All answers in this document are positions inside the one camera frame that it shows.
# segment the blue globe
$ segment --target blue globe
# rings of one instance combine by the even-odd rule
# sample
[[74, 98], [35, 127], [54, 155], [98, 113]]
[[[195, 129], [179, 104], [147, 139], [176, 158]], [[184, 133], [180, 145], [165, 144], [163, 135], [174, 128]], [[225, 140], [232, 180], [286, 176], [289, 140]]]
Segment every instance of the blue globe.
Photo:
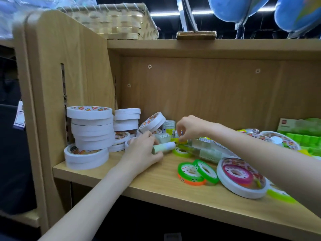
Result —
[[[249, 16], [255, 14], [269, 0], [253, 0]], [[216, 17], [226, 22], [239, 23], [243, 20], [251, 0], [208, 0]]]
[[321, 20], [321, 0], [278, 0], [275, 22], [287, 32], [297, 32]]

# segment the black ceiling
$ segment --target black ceiling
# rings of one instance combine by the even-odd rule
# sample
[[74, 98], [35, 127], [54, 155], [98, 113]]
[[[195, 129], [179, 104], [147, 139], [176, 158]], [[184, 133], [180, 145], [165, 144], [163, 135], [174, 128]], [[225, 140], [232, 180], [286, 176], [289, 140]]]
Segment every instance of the black ceiling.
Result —
[[[277, 0], [270, 0], [266, 6], [275, 6]], [[113, 3], [145, 3], [150, 12], [177, 12], [176, 0], [97, 0], [98, 4]], [[192, 10], [209, 10], [208, 0], [189, 0]], [[195, 15], [199, 30], [217, 31], [218, 37], [234, 39], [236, 31], [234, 23], [219, 20], [213, 14]], [[153, 17], [155, 24], [161, 29], [160, 39], [173, 39], [176, 32], [182, 31], [179, 16]], [[321, 26], [309, 32], [306, 37], [320, 37]], [[274, 12], [258, 12], [251, 16], [245, 25], [245, 38], [272, 39], [286, 38], [287, 32], [279, 29], [274, 21]]]

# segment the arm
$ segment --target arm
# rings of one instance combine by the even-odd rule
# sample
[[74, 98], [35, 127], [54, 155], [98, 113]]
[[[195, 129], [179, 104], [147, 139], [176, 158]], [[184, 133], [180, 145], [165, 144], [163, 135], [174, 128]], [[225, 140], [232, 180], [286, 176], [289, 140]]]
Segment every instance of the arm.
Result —
[[208, 137], [227, 147], [321, 217], [321, 161], [194, 116], [177, 123], [180, 140]]
[[152, 155], [154, 143], [157, 143], [155, 137], [149, 131], [138, 137], [119, 163], [39, 240], [92, 240], [110, 208], [133, 179], [163, 158], [162, 152]]

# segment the woven basket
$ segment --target woven basket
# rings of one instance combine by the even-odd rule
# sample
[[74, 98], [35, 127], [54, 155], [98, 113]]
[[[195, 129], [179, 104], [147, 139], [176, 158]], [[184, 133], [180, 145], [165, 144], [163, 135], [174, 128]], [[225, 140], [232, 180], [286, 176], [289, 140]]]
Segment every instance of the woven basket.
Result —
[[106, 39], [152, 40], [159, 36], [144, 3], [58, 8]]

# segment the price tag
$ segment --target price tag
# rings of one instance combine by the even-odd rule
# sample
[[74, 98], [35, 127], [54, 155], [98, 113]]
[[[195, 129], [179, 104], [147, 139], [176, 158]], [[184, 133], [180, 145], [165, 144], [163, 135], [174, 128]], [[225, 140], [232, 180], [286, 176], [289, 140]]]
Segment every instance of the price tag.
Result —
[[16, 119], [14, 120], [14, 129], [24, 130], [25, 126], [23, 104], [22, 101], [19, 101]]

